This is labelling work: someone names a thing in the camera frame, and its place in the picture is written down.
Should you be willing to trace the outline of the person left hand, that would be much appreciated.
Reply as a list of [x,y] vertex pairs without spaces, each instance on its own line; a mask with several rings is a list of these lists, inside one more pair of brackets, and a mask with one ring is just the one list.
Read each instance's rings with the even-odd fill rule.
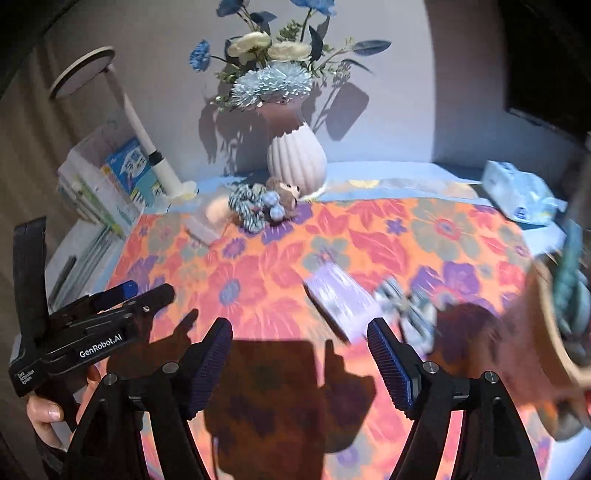
[[[86,388],[81,396],[76,420],[79,421],[101,380],[99,370],[90,365],[86,373]],[[64,412],[57,403],[31,394],[27,399],[27,417],[40,440],[48,447],[66,451],[70,440],[62,442],[56,434],[53,424],[64,422]]]

